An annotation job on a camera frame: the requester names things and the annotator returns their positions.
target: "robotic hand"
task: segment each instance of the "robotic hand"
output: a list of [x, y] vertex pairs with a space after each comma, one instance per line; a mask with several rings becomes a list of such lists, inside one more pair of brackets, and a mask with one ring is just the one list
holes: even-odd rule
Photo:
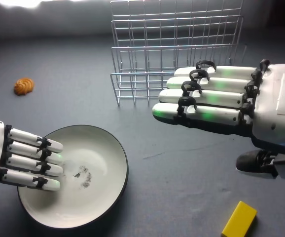
[[239, 156], [237, 170], [285, 177], [285, 64], [264, 59], [258, 69], [200, 61], [177, 69], [167, 88], [152, 109], [157, 120], [250, 137], [262, 150]]
[[59, 176], [61, 143], [4, 126], [0, 121], [0, 183], [57, 191], [57, 180], [38, 175]]

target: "dish rack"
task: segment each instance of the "dish rack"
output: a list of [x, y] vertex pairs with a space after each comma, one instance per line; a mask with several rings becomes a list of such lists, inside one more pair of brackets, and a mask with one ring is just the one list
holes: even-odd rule
[[[176, 69], [197, 61], [234, 65], [243, 0], [115, 0], [110, 2], [115, 73], [121, 99], [157, 98]], [[247, 46], [240, 47], [244, 58]]]

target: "bright light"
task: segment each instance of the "bright light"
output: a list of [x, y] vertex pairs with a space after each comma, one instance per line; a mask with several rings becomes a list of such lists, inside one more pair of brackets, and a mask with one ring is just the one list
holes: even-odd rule
[[21, 6], [27, 8], [37, 7], [42, 1], [54, 0], [0, 0], [0, 4], [4, 6]]

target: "gray table surface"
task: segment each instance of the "gray table surface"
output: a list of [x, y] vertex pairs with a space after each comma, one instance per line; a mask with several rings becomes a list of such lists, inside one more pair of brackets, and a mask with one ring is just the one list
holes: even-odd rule
[[[250, 31], [245, 66], [263, 58], [285, 63], [285, 30]], [[117, 107], [109, 74], [110, 36], [0, 42], [0, 120], [38, 135], [90, 124], [122, 143], [129, 179], [120, 202], [101, 220], [68, 231], [32, 221], [16, 187], [0, 184], [0, 236], [218, 237], [237, 203], [258, 211], [251, 237], [285, 236], [285, 180], [235, 170], [250, 139], [156, 121], [145, 100]], [[17, 97], [14, 82], [31, 77], [33, 93]]]

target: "round plate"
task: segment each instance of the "round plate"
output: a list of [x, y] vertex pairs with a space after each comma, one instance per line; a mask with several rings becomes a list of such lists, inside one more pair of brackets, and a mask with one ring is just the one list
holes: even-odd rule
[[119, 141], [103, 129], [87, 125], [61, 128], [46, 136], [64, 145], [64, 174], [59, 191], [18, 188], [26, 211], [53, 228], [74, 228], [105, 214], [123, 194], [128, 163]]

